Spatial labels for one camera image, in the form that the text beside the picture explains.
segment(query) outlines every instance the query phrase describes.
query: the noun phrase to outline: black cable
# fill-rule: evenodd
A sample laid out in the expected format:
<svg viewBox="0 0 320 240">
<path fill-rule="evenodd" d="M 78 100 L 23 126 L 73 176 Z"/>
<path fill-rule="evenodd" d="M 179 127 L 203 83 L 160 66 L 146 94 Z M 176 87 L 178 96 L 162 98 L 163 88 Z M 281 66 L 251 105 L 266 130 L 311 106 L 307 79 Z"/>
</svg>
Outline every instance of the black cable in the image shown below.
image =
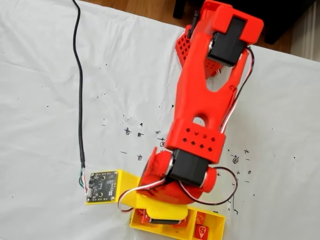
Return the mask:
<svg viewBox="0 0 320 240">
<path fill-rule="evenodd" d="M 80 15 L 81 15 L 81 10 L 78 4 L 76 3 L 75 0 L 72 0 L 74 5 L 76 6 L 78 10 L 75 26 L 74 26 L 74 32 L 73 32 L 73 53 L 76 59 L 76 63 L 78 64 L 79 68 L 79 119 L 78 119 L 78 138 L 79 138 L 79 149 L 80 149 L 80 162 L 81 162 L 81 168 L 85 168 L 85 151 L 84 151 L 84 141 L 82 137 L 82 115 L 83 115 L 83 103 L 82 103 L 82 92 L 83 92 L 83 82 L 84 82 L 84 76 L 83 76 L 83 71 L 81 67 L 81 63 L 78 57 L 77 53 L 77 47 L 76 47 L 76 38 L 77 38 L 77 30 L 78 30 L 78 25 L 79 25 L 79 20 L 80 20 Z"/>
</svg>

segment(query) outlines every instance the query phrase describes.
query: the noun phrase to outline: ink mark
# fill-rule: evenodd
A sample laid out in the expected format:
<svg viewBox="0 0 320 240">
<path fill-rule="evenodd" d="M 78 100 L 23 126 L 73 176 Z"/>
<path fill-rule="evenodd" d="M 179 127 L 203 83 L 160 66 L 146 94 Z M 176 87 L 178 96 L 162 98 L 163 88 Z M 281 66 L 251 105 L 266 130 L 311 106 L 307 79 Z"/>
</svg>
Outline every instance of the ink mark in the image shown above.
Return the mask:
<svg viewBox="0 0 320 240">
<path fill-rule="evenodd" d="M 234 158 L 233 158 L 232 162 L 233 162 L 234 164 L 237 164 L 237 163 L 239 162 L 239 157 L 238 157 L 237 155 L 234 155 L 233 157 L 234 157 Z"/>
<path fill-rule="evenodd" d="M 129 135 L 131 133 L 131 131 L 129 130 L 129 128 L 127 127 L 126 129 L 125 129 L 125 134 L 126 135 Z"/>
</svg>

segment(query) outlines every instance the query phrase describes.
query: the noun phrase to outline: wooden floor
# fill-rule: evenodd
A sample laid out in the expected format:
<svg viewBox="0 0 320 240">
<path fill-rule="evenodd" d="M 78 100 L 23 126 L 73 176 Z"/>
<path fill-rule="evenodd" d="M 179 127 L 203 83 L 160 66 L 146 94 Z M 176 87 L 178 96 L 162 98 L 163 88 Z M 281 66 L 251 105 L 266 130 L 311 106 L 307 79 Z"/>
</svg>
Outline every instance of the wooden floor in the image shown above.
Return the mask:
<svg viewBox="0 0 320 240">
<path fill-rule="evenodd" d="M 199 6 L 191 5 L 187 2 L 184 8 L 182 19 L 173 18 L 175 7 L 175 0 L 84 0 L 93 4 L 98 4 L 105 7 L 118 9 L 124 12 L 144 16 L 163 23 L 173 24 L 180 27 L 185 27 L 192 23 L 195 10 L 199 10 Z M 289 29 L 282 37 L 273 45 L 264 42 L 265 32 L 263 31 L 258 46 L 280 51 L 283 53 L 290 53 L 292 28 Z"/>
</svg>

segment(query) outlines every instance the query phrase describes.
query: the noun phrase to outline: colored wire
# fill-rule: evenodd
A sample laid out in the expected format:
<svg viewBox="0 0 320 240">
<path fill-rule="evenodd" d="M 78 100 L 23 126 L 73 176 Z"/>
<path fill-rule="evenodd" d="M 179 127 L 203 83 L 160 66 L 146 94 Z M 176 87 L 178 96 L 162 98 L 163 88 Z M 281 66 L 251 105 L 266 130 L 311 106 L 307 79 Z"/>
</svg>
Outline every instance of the colored wire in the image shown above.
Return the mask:
<svg viewBox="0 0 320 240">
<path fill-rule="evenodd" d="M 78 116 L 78 140 L 79 140 L 79 150 L 80 150 L 80 162 L 81 162 L 81 171 L 80 171 L 80 177 L 79 177 L 79 184 L 80 186 L 84 189 L 84 194 L 88 194 L 88 189 L 87 183 L 86 183 L 86 178 L 85 178 L 85 151 L 84 151 L 84 141 L 83 141 L 83 134 L 82 134 L 82 118 L 83 118 L 83 82 L 84 82 L 84 77 L 83 77 L 83 71 L 82 71 L 82 66 L 81 62 L 79 60 L 79 56 L 77 53 L 77 47 L 76 47 L 76 39 L 77 39 L 77 30 L 78 30 L 78 25 L 80 21 L 80 15 L 81 15 L 81 10 L 78 4 L 76 3 L 75 0 L 72 0 L 74 5 L 77 8 L 77 17 L 76 17 L 76 22 L 74 25 L 74 31 L 73 31 L 73 53 L 74 57 L 76 60 L 76 63 L 79 68 L 79 116 Z"/>
<path fill-rule="evenodd" d="M 179 180 L 179 186 L 181 188 L 181 190 L 184 192 L 185 195 L 187 195 L 191 200 L 199 203 L 199 204 L 203 204 L 203 205 L 209 205 L 209 206 L 217 206 L 217 205 L 221 205 L 221 204 L 224 204 L 225 202 L 227 202 L 229 199 L 231 199 L 233 197 L 233 195 L 235 194 L 235 192 L 237 191 L 237 188 L 238 188 L 238 180 L 237 180 L 237 177 L 236 175 L 229 169 L 229 168 L 226 168 L 224 166 L 216 166 L 214 167 L 214 169 L 223 169 L 223 170 L 226 170 L 228 171 L 229 173 L 231 173 L 231 175 L 233 176 L 234 178 L 234 181 L 235 181 L 235 186 L 234 186 L 234 189 L 232 191 L 232 193 L 228 196 L 228 198 L 226 200 L 223 200 L 223 201 L 220 201 L 220 202 L 208 202 L 208 201 L 202 201 L 202 200 L 199 200 L 197 198 L 195 198 L 194 196 L 191 195 L 191 193 L 185 188 L 185 186 L 183 185 L 183 183 Z"/>
<path fill-rule="evenodd" d="M 138 187 L 135 187 L 135 188 L 132 188 L 132 189 L 129 189 L 127 191 L 124 191 L 120 197 L 119 197 L 119 200 L 118 200 L 118 208 L 120 209 L 121 212 L 123 213 L 129 213 L 133 210 L 133 207 L 129 208 L 129 209 L 122 209 L 121 208 L 121 202 L 122 200 L 125 198 L 125 196 L 133 191 L 138 191 L 138 190 L 149 190 L 149 189 L 153 189 L 155 187 L 158 187 L 160 185 L 163 185 L 166 181 L 166 178 L 163 178 L 159 181 L 155 181 L 153 183 L 150 183 L 148 185 L 144 185 L 144 186 L 138 186 Z"/>
<path fill-rule="evenodd" d="M 240 89 L 239 89 L 239 92 L 237 93 L 236 97 L 234 98 L 234 101 L 233 101 L 233 103 L 232 103 L 232 105 L 231 105 L 231 107 L 230 107 L 230 110 L 229 110 L 228 114 L 226 115 L 226 117 L 224 118 L 224 120 L 223 120 L 223 122 L 222 122 L 222 124 L 221 124 L 221 128 L 220 128 L 220 132 L 221 132 L 221 133 L 224 133 L 224 132 L 225 132 L 225 129 L 226 129 L 227 123 L 228 123 L 228 121 L 229 121 L 229 119 L 230 119 L 230 116 L 231 116 L 232 113 L 234 112 L 234 110 L 235 110 L 235 108 L 236 108 L 236 105 L 237 105 L 237 103 L 238 103 L 239 95 L 240 95 L 240 93 L 241 93 L 244 85 L 246 84 L 248 78 L 250 77 L 250 75 L 251 75 L 251 73 L 252 73 L 252 71 L 253 71 L 253 69 L 254 69 L 255 55 L 254 55 L 251 47 L 247 47 L 246 50 L 247 50 L 247 51 L 250 53 L 250 55 L 251 55 L 250 69 L 249 69 L 249 71 L 248 71 L 248 73 L 247 73 L 247 75 L 246 75 L 246 77 L 245 77 L 245 80 L 244 80 L 243 84 L 241 85 L 241 87 L 240 87 Z"/>
</svg>

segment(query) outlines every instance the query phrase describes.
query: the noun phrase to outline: yellow 3d printed base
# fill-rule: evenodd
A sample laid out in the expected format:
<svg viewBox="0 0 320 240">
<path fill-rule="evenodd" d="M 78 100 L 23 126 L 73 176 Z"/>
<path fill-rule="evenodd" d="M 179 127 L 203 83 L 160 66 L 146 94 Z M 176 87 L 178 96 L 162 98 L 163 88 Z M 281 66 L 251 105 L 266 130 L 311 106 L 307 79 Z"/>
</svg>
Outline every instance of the yellow 3d printed base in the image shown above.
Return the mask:
<svg viewBox="0 0 320 240">
<path fill-rule="evenodd" d="M 113 180 L 114 178 L 108 179 L 108 177 L 97 177 L 96 183 L 92 183 L 92 186 L 96 190 L 94 192 L 94 197 L 97 197 L 100 201 L 92 201 L 91 198 L 87 198 L 87 205 L 117 203 L 120 195 L 124 191 L 137 187 L 140 181 L 140 177 L 132 175 L 121 169 L 113 172 L 96 172 L 92 173 L 91 176 L 94 174 L 99 176 L 111 176 L 109 173 L 115 173 L 114 176 L 117 176 L 116 180 Z M 106 188 L 109 189 L 108 194 L 112 196 L 112 200 L 106 196 L 99 197 L 101 194 L 99 189 L 105 190 Z M 137 192 L 131 192 L 124 197 L 122 204 L 134 208 L 130 221 L 130 227 L 134 229 L 179 240 L 196 240 L 198 238 L 195 238 L 194 235 L 196 230 L 197 213 L 202 213 L 205 214 L 202 225 L 208 227 L 207 240 L 221 240 L 223 237 L 226 218 L 218 213 L 188 205 L 177 205 L 157 201 Z M 183 220 L 186 218 L 187 224 L 186 226 L 173 226 L 171 224 L 142 223 L 141 214 L 138 213 L 137 209 L 146 209 L 147 215 L 152 219 Z"/>
</svg>

